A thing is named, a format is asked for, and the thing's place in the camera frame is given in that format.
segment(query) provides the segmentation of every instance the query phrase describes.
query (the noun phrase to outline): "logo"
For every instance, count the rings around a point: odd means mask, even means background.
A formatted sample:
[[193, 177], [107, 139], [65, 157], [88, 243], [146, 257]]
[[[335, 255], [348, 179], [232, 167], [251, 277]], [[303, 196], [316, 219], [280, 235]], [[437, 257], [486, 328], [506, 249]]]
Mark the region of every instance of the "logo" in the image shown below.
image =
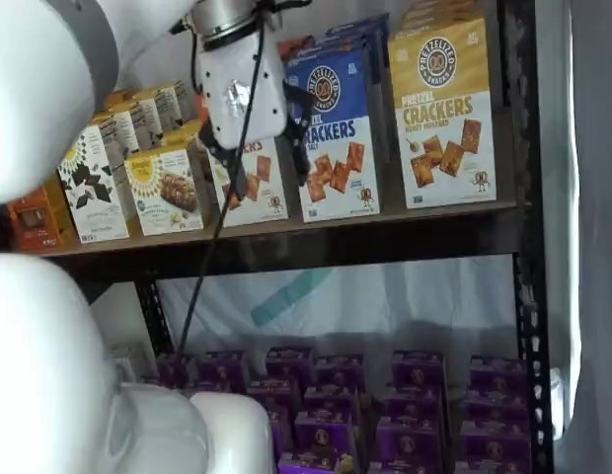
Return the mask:
[[418, 55], [418, 72], [429, 87], [444, 87], [455, 75], [457, 54], [445, 38], [427, 41]]
[[308, 92], [317, 98], [315, 110], [329, 112], [335, 108], [341, 96], [339, 76], [328, 66], [319, 66], [308, 77]]

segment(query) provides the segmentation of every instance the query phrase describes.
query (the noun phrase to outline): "shelving unit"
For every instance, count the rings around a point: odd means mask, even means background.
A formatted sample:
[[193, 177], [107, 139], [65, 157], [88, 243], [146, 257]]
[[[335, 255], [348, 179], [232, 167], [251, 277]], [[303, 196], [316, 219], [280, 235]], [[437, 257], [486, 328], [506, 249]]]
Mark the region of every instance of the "shelving unit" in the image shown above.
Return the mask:
[[[225, 229], [211, 275], [509, 254], [519, 356], [527, 361], [534, 473], [554, 472], [534, 0], [497, 0], [504, 100], [497, 117], [498, 199], [406, 210], [398, 163], [384, 212], [352, 220]], [[40, 255], [82, 284], [135, 281], [156, 353], [173, 348], [156, 279], [194, 277], [211, 231], [76, 246]]]

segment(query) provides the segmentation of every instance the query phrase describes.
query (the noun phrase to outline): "purple snack box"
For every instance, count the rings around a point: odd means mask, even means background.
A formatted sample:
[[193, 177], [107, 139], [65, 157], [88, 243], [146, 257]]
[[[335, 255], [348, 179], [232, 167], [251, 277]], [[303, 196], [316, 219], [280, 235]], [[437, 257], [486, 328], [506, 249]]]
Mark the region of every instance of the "purple snack box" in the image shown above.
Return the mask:
[[460, 432], [464, 457], [530, 464], [530, 433], [526, 423], [465, 420]]
[[398, 461], [373, 461], [369, 465], [367, 474], [437, 474], [438, 470], [432, 464], [426, 462], [413, 462], [407, 460]]
[[327, 355], [315, 360], [315, 376], [322, 384], [335, 384], [339, 387], [356, 387], [361, 408], [370, 406], [370, 395], [365, 384], [363, 355]]
[[496, 462], [491, 459], [470, 458], [455, 463], [454, 474], [530, 474], [522, 462]]
[[451, 423], [448, 410], [444, 355], [427, 351], [394, 351], [392, 355], [392, 377], [396, 388], [406, 386], [440, 388], [442, 392], [444, 434], [450, 442]]
[[296, 381], [289, 378], [263, 378], [254, 380], [247, 388], [247, 395], [263, 407], [279, 405], [288, 409], [290, 417], [301, 410], [301, 398]]
[[271, 348], [267, 353], [267, 374], [295, 377], [303, 391], [314, 381], [313, 353], [310, 348]]
[[283, 452], [277, 463], [278, 474], [329, 474], [339, 473], [338, 459], [334, 453], [319, 455], [310, 451]]
[[246, 393], [250, 375], [244, 351], [205, 353], [199, 364], [201, 380], [228, 381], [234, 393]]
[[351, 418], [350, 412], [343, 410], [300, 412], [295, 419], [297, 446], [317, 453], [336, 452], [340, 463], [351, 463], [356, 472], [358, 457]]
[[294, 447], [293, 435], [291, 434], [290, 423], [288, 422], [288, 409], [280, 406], [267, 407], [267, 414], [270, 422], [270, 431], [273, 436], [275, 462], [277, 462], [282, 452]]
[[527, 422], [527, 400], [521, 395], [469, 388], [464, 402], [470, 420]]
[[473, 355], [471, 387], [525, 395], [527, 393], [525, 364], [521, 360], [512, 358]]

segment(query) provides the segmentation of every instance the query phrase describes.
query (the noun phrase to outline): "cracker box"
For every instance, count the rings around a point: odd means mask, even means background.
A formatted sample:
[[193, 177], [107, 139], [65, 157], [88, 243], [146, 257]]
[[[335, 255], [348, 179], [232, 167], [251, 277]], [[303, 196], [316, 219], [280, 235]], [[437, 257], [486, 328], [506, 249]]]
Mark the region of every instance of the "cracker box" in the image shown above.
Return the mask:
[[437, 415], [381, 417], [376, 428], [376, 438], [380, 459], [411, 459], [442, 465], [442, 442]]
[[527, 422], [527, 400], [520, 394], [469, 388], [464, 401], [467, 418]]
[[13, 200], [7, 207], [20, 251], [57, 248], [76, 241], [71, 215], [55, 174], [36, 191]]
[[124, 239], [139, 231], [123, 155], [109, 115], [95, 117], [58, 167], [80, 242]]
[[433, 386], [440, 389], [445, 435], [446, 439], [451, 440], [444, 355], [426, 351], [394, 351], [392, 380], [399, 390], [408, 386]]
[[279, 474], [342, 474], [334, 453], [315, 454], [308, 450], [284, 452], [277, 463]]
[[300, 412], [295, 419], [295, 436], [297, 447], [301, 449], [337, 453], [341, 458], [342, 472], [360, 471], [356, 461], [358, 457], [351, 414], [348, 411]]
[[273, 452], [275, 462], [279, 460], [282, 452], [293, 449], [293, 435], [289, 423], [288, 409], [279, 406], [267, 407], [270, 431], [273, 437]]
[[524, 462], [497, 462], [492, 459], [470, 458], [456, 461], [454, 474], [530, 474], [530, 472], [530, 467]]
[[264, 407], [285, 407], [291, 418], [302, 408], [297, 381], [292, 378], [253, 380], [247, 387], [247, 395]]
[[390, 37], [408, 208], [497, 198], [486, 27], [467, 18]]
[[[225, 216], [225, 227], [288, 218], [275, 140], [247, 143], [242, 163], [247, 175], [247, 194], [241, 201], [232, 196]], [[209, 164], [218, 206], [222, 208], [231, 186], [229, 174], [211, 155]]]
[[511, 358], [473, 355], [471, 386], [523, 395], [528, 386], [525, 363]]
[[371, 397], [365, 383], [365, 364], [363, 355], [327, 355], [315, 359], [315, 377], [322, 384], [335, 384], [341, 387], [354, 387], [362, 409], [370, 406]]
[[380, 212], [370, 69], [362, 41], [288, 63], [288, 82], [317, 97], [304, 139], [311, 173], [299, 191], [306, 222]]
[[294, 377], [301, 390], [315, 381], [313, 352], [310, 348], [270, 348], [267, 353], [267, 373], [273, 377]]
[[247, 393], [251, 377], [244, 351], [205, 353], [198, 370], [201, 379], [225, 381], [235, 393]]
[[422, 461], [396, 460], [373, 461], [369, 465], [367, 474], [438, 474], [432, 464]]
[[122, 147], [121, 153], [124, 159], [153, 147], [146, 126], [146, 116], [138, 102], [128, 101], [118, 104], [110, 108], [109, 112], [115, 120], [117, 141]]
[[460, 432], [465, 457], [497, 462], [522, 461], [530, 465], [530, 431], [526, 423], [465, 420]]
[[125, 162], [143, 234], [203, 229], [210, 209], [194, 141], [133, 155]]

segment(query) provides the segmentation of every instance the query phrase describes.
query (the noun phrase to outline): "purple box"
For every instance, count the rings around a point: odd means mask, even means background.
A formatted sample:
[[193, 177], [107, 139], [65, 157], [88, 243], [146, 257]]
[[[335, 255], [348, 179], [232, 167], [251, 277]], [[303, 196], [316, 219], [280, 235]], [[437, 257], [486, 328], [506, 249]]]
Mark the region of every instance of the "purple box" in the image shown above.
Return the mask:
[[254, 380], [247, 388], [247, 395], [264, 407], [279, 405], [287, 408], [291, 418], [295, 417], [302, 408], [297, 383], [292, 378]]
[[496, 462], [491, 459], [470, 458], [455, 462], [454, 474], [530, 474], [523, 462]]
[[334, 453], [319, 455], [310, 451], [284, 452], [277, 463], [278, 474], [340, 474]]
[[246, 393], [250, 375], [244, 351], [205, 353], [199, 364], [201, 380], [228, 381], [234, 393]]
[[361, 408], [370, 407], [371, 397], [365, 383], [363, 355], [327, 355], [315, 360], [315, 376], [319, 383], [332, 383], [339, 387], [355, 387]]
[[530, 432], [526, 423], [465, 420], [460, 432], [462, 455], [530, 465]]
[[469, 388], [464, 401], [466, 418], [527, 422], [527, 400], [521, 395]]
[[314, 382], [313, 352], [310, 348], [271, 348], [267, 353], [267, 374], [295, 377], [303, 391]]
[[432, 464], [421, 461], [374, 461], [370, 463], [367, 474], [437, 474], [439, 470]]
[[442, 442], [437, 414], [381, 417], [376, 429], [378, 457], [386, 461], [421, 460], [442, 465]]
[[297, 446], [301, 449], [310, 449], [317, 453], [336, 452], [340, 456], [341, 464], [358, 459], [351, 415], [348, 411], [300, 412], [295, 419], [295, 435]]
[[279, 461], [282, 452], [293, 449], [293, 435], [290, 429], [288, 409], [285, 407], [267, 407], [270, 431], [273, 435], [273, 452], [275, 462]]
[[527, 371], [521, 360], [503, 357], [471, 357], [471, 387], [527, 393]]
[[392, 380], [396, 388], [407, 386], [439, 387], [442, 392], [444, 433], [451, 441], [451, 423], [446, 389], [444, 355], [427, 351], [394, 351], [392, 355]]

